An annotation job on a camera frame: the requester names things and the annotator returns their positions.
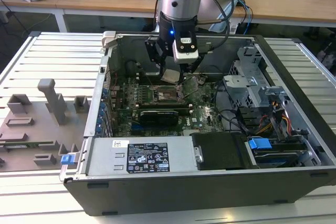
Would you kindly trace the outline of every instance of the black cable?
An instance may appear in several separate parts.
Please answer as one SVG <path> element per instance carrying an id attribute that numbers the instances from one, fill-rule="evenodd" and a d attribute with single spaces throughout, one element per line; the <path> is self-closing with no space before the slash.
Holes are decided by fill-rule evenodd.
<path id="1" fill-rule="evenodd" d="M 21 21 L 16 17 L 15 13 L 12 12 L 11 9 L 9 9 L 9 7 L 6 5 L 6 3 L 5 3 L 3 0 L 0 0 L 0 1 L 1 1 L 1 2 L 3 3 L 3 5 L 9 10 L 9 12 L 13 14 L 13 16 L 15 17 L 15 19 L 16 19 L 16 20 L 19 22 L 19 24 L 23 27 L 23 29 L 26 31 L 26 33 L 29 34 L 28 30 L 27 30 L 26 27 L 21 23 Z"/>
<path id="2" fill-rule="evenodd" d="M 226 16 L 225 11 L 222 9 L 222 7 L 221 7 L 221 5 L 219 4 L 219 2 L 218 2 L 217 0 L 213 0 L 213 1 L 214 1 L 215 4 L 217 5 L 218 9 L 221 11 L 223 17 L 227 18 L 228 16 Z M 223 44 L 227 41 L 227 39 L 229 38 L 229 35 L 230 35 L 230 23 L 229 23 L 228 19 L 226 19 L 226 20 L 224 20 L 224 21 L 225 21 L 225 23 L 226 23 L 226 33 L 225 33 L 225 38 L 224 38 L 220 43 L 218 43 L 218 45 L 216 45 L 216 46 L 212 46 L 211 49 L 210 49 L 210 51 L 212 51 L 212 50 L 214 50 L 214 49 L 220 47 L 221 45 L 223 45 Z"/>
<path id="3" fill-rule="evenodd" d="M 245 16 L 244 16 L 244 19 L 243 19 L 243 21 L 241 21 L 241 23 L 244 23 L 244 21 L 245 21 L 245 19 L 246 19 L 246 17 L 247 17 L 247 11 L 246 11 L 246 9 L 244 8 L 244 11 L 245 11 Z"/>
<path id="4" fill-rule="evenodd" d="M 159 2 L 159 0 L 156 0 L 156 2 L 155 2 L 154 20 L 153 20 L 153 29 L 154 30 L 155 30 L 155 27 L 156 27 L 156 9 L 158 7 L 158 2 Z"/>
<path id="5" fill-rule="evenodd" d="M 209 24 L 218 24 L 224 21 L 229 20 L 229 18 L 231 18 L 231 15 L 235 9 L 235 0 L 231 0 L 231 10 L 229 12 L 228 15 L 225 15 L 225 12 L 223 11 L 221 5 L 219 4 L 219 2 L 217 0 L 213 0 L 215 2 L 215 4 L 217 5 L 217 7 L 219 8 L 219 10 L 221 11 L 223 18 L 222 19 L 216 19 L 216 20 L 209 20 L 209 21 L 198 21 L 197 23 L 199 25 L 209 25 Z"/>
<path id="6" fill-rule="evenodd" d="M 254 16 L 253 10 L 252 10 L 252 8 L 251 8 L 251 7 L 249 7 L 249 6 L 246 6 L 246 7 L 247 7 L 247 8 L 249 8 L 249 9 L 251 10 L 251 12 L 252 12 L 252 17 L 251 17 L 251 21 L 250 21 L 250 23 L 252 23 L 253 16 Z"/>
<path id="7" fill-rule="evenodd" d="M 223 116 L 220 113 L 220 111 L 218 110 L 218 108 L 217 108 L 216 99 L 217 99 L 219 88 L 221 87 L 222 84 L 224 84 L 223 81 L 220 81 L 219 84 L 217 85 L 217 88 L 216 88 L 216 92 L 215 92 L 215 96 L 214 96 L 214 109 L 215 109 L 215 112 L 217 114 L 219 114 L 221 116 L 221 118 L 223 118 L 225 121 L 228 121 L 229 123 L 233 124 L 234 126 L 237 126 L 239 129 L 241 129 L 242 127 L 240 127 L 240 125 L 238 123 L 235 123 L 235 122 L 232 121 L 232 119 L 230 120 L 229 118 Z"/>

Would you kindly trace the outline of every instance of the circuit board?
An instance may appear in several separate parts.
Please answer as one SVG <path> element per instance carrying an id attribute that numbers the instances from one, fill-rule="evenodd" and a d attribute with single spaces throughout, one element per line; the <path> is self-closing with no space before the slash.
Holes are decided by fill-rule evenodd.
<path id="1" fill-rule="evenodd" d="M 120 79 L 110 92 L 113 136 L 182 136 L 223 131 L 214 111 L 213 93 L 214 83 L 201 76 L 190 76 L 179 85 L 149 78 Z"/>

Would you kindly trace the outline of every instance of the aluminum profile table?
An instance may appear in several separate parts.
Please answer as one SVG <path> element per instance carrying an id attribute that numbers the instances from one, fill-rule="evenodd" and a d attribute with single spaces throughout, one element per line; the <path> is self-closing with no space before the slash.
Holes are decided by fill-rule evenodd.
<path id="1" fill-rule="evenodd" d="M 40 78 L 54 78 L 65 100 L 93 94 L 101 52 L 101 34 L 41 33 L 29 37 L 0 75 L 0 119 L 13 93 L 44 101 Z M 334 131 L 335 79 L 300 43 L 267 39 L 292 76 Z M 275 84 L 277 79 L 268 70 Z M 0 223 L 304 223 L 336 221 L 336 187 L 316 189 L 294 204 L 250 206 L 153 214 L 91 217 L 60 182 L 59 170 L 0 173 Z"/>

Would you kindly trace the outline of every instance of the gray bracket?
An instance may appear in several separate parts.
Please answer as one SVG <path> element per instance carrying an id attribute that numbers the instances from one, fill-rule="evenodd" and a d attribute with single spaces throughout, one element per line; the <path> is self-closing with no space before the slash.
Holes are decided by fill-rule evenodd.
<path id="1" fill-rule="evenodd" d="M 53 154 L 35 154 L 34 162 L 37 165 L 55 165 L 56 159 Z"/>
<path id="2" fill-rule="evenodd" d="M 13 94 L 7 105 L 13 114 L 26 114 L 24 106 L 31 105 L 31 102 L 25 94 Z"/>
<path id="3" fill-rule="evenodd" d="M 269 95 L 285 95 L 286 92 L 284 91 L 284 89 L 282 87 L 271 87 L 271 88 L 268 88 L 268 87 L 261 87 L 259 89 L 259 92 L 258 92 L 259 96 L 260 96 L 260 99 L 261 99 L 261 102 L 260 104 L 268 104 L 269 101 L 268 101 L 268 96 Z"/>
<path id="4" fill-rule="evenodd" d="M 0 141 L 5 142 L 23 142 L 28 139 L 28 135 L 26 133 L 13 133 L 13 134 L 1 134 Z"/>
<path id="5" fill-rule="evenodd" d="M 44 151 L 59 150 L 59 143 L 55 140 L 52 144 L 39 144 L 38 147 Z"/>
<path id="6" fill-rule="evenodd" d="M 8 118 L 5 121 L 8 127 L 16 127 L 16 126 L 32 126 L 34 124 L 33 118 Z"/>
<path id="7" fill-rule="evenodd" d="M 76 96 L 73 105 L 76 113 L 89 113 L 90 105 L 86 96 Z"/>
<path id="8" fill-rule="evenodd" d="M 240 60 L 248 61 L 249 63 L 259 64 L 262 56 L 258 49 L 252 47 L 242 47 L 238 50 L 238 57 Z"/>
<path id="9" fill-rule="evenodd" d="M 66 124 L 65 109 L 66 104 L 63 96 L 56 94 L 54 79 L 41 79 L 38 83 L 37 89 L 44 93 L 48 101 L 48 110 L 51 111 L 59 125 Z"/>
<path id="10" fill-rule="evenodd" d="M 61 144 L 61 146 L 59 147 L 58 156 L 62 156 L 64 154 L 68 154 L 68 150 L 64 144 Z"/>
<path id="11" fill-rule="evenodd" d="M 77 148 L 77 146 L 75 144 L 72 144 L 70 152 L 78 152 L 78 148 Z"/>

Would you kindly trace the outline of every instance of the regulatory label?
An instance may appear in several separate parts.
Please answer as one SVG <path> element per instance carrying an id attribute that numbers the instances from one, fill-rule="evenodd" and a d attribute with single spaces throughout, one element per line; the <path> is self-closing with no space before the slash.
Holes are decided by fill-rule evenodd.
<path id="1" fill-rule="evenodd" d="M 128 140 L 113 140 L 112 148 L 126 148 L 129 142 Z"/>
<path id="2" fill-rule="evenodd" d="M 161 173 L 169 171 L 167 143 L 128 145 L 128 173 Z"/>

